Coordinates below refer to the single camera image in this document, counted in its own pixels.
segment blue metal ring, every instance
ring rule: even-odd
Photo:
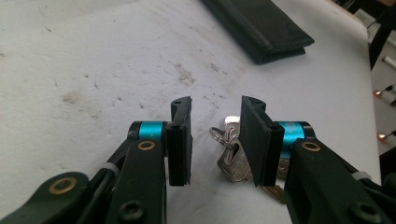
[[[297,121],[278,121],[278,123],[285,129],[280,158],[290,158],[290,145],[297,138],[305,138],[304,129]]]
[[[139,138],[161,140],[163,135],[163,121],[142,121],[140,124]]]

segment metal bolt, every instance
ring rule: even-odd
[[[119,210],[121,223],[141,223],[145,217],[145,209],[139,201],[129,201]]]
[[[368,203],[354,203],[350,206],[350,211],[360,221],[364,223],[382,223],[384,220],[381,214]]]

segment brass screw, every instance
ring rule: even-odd
[[[77,180],[74,177],[64,177],[53,182],[49,186],[49,193],[51,194],[64,194],[67,191],[73,189],[77,184]]]

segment metal key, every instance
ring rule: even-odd
[[[275,185],[275,186],[266,186],[266,187],[262,187],[262,189],[269,193],[271,196],[273,196],[275,199],[277,199],[280,203],[285,204],[285,196],[283,193],[283,189],[279,186],[279,185]]]
[[[229,116],[224,120],[225,131],[211,128],[213,137],[225,146],[218,159],[218,166],[233,182],[239,182],[251,177],[248,159],[238,140],[239,117]]]
[[[248,159],[237,138],[230,144],[237,148],[226,147],[218,159],[218,166],[233,182],[249,179],[251,176]]]
[[[209,130],[213,138],[225,146],[218,159],[218,166],[233,182],[239,182],[252,177],[248,159],[238,140],[240,130],[239,121],[239,117],[229,116],[224,120],[225,131],[215,127]],[[289,160],[281,159],[278,167],[278,177],[286,179],[288,168]],[[280,203],[285,203],[283,189],[279,185],[262,187],[262,189],[271,194]]]

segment white table surface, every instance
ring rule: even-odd
[[[191,185],[168,188],[168,223],[290,223],[252,181],[232,184],[209,127],[241,96],[306,120],[379,181],[366,29],[332,2],[275,0],[316,43],[256,65],[198,0],[0,0],[0,217],[48,178],[92,177],[134,120],[170,120],[190,95]]]

